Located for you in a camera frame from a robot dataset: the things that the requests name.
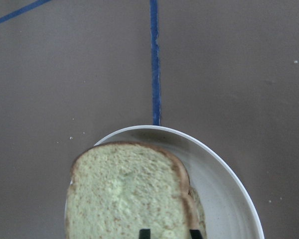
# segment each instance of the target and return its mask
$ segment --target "paper plate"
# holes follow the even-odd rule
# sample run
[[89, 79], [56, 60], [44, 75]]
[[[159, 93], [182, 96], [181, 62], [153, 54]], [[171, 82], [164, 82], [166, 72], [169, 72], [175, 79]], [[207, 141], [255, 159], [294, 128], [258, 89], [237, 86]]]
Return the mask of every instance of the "paper plate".
[[208, 239], [264, 239], [246, 189], [230, 167], [205, 144], [171, 128], [138, 125], [111, 133], [95, 145], [113, 141], [152, 143], [182, 160], [205, 210]]

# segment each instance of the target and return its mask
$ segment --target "whole wheat bread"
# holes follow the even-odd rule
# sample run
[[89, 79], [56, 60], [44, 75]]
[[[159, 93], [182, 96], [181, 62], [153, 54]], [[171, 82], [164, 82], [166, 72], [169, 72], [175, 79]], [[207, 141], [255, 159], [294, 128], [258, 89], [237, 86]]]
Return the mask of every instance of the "whole wheat bread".
[[189, 239], [189, 229], [206, 235], [201, 210], [176, 156], [144, 143], [107, 143], [72, 166], [66, 238], [132, 239], [150, 228], [151, 239]]

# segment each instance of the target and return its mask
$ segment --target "blue tape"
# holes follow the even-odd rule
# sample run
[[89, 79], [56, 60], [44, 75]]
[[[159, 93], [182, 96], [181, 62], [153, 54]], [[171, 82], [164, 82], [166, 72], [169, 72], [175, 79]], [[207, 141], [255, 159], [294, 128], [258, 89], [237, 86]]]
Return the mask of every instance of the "blue tape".
[[157, 0], [150, 0], [151, 73], [153, 125], [160, 125], [160, 66], [158, 38]]
[[51, 1], [51, 0], [37, 0], [37, 1], [33, 2], [33, 3], [30, 3], [29, 5], [24, 6], [24, 7], [20, 8], [20, 9], [18, 9], [16, 11], [13, 11], [13, 12], [9, 13], [8, 15], [0, 17], [0, 23], [3, 23], [5, 21], [10, 20], [11, 18], [19, 16], [22, 13], [30, 11], [30, 10], [32, 10], [32, 9], [34, 9], [34, 8], [36, 8], [36, 7], [40, 6], [40, 5], [48, 2], [48, 1]]

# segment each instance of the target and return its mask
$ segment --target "sandwich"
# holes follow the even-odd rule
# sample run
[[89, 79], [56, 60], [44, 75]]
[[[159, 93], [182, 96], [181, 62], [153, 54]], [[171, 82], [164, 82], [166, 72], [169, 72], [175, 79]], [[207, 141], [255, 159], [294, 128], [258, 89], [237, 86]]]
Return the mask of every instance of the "sandwich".
[[189, 239], [205, 216], [187, 171], [167, 150], [111, 142], [81, 154], [71, 168], [65, 213], [67, 239]]

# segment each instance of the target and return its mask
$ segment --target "bread crust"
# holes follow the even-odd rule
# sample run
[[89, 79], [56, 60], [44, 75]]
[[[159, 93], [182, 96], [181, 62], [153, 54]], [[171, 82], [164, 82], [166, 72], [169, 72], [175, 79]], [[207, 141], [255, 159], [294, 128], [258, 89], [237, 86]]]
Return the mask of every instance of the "bread crust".
[[200, 226], [200, 232], [203, 235], [204, 239], [207, 239], [207, 233], [206, 233], [206, 223], [205, 223], [205, 211], [204, 208], [200, 202], [200, 198], [198, 195], [198, 192], [195, 188], [190, 187], [189, 188], [189, 194], [194, 199], [194, 202], [196, 204], [197, 213], [198, 213], [198, 220], [199, 220], [199, 226]]
[[[144, 143], [144, 142], [132, 142], [132, 141], [115, 141], [115, 142], [108, 142], [108, 143], [103, 143], [103, 144], [99, 144], [96, 146], [93, 146], [91, 148], [89, 148], [88, 150], [86, 150], [85, 152], [83, 152], [82, 154], [80, 154], [72, 163], [71, 166], [71, 182], [75, 182], [75, 171], [76, 171], [76, 162], [78, 160], [80, 160], [81, 156], [83, 154], [85, 154], [86, 152], [88, 152], [91, 149], [97, 148], [97, 147], [102, 147], [102, 146], [106, 146], [106, 145], [140, 145], [143, 147], [148, 147], [151, 148], [153, 150], [155, 150], [156, 152], [159, 152], [161, 154], [163, 154], [164, 156], [168, 157], [172, 163], [172, 170], [177, 174], [177, 176], [179, 177], [179, 186], [181, 189], [181, 198], [182, 198], [182, 202], [183, 202], [183, 210], [184, 210], [184, 214], [186, 215], [187, 218], [187, 226], [189, 229], [192, 230], [199, 230], [199, 219], [198, 219], [198, 214], [197, 214], [197, 208], [196, 208], [196, 203], [194, 201], [194, 198], [191, 196], [190, 194], [190, 182], [189, 182], [189, 175], [186, 171], [185, 166], [183, 165], [183, 163], [181, 162], [181, 160], [176, 157], [174, 154], [170, 153], [169, 151], [163, 149], [162, 147], [159, 147], [157, 145], [153, 145], [153, 144], [149, 144], [149, 143]], [[68, 193], [67, 193], [67, 198], [70, 194], [71, 191], [71, 186], [69, 187]], [[66, 218], [65, 218], [65, 227], [66, 227], [66, 238], [69, 239], [68, 237], [68, 215], [66, 214]]]

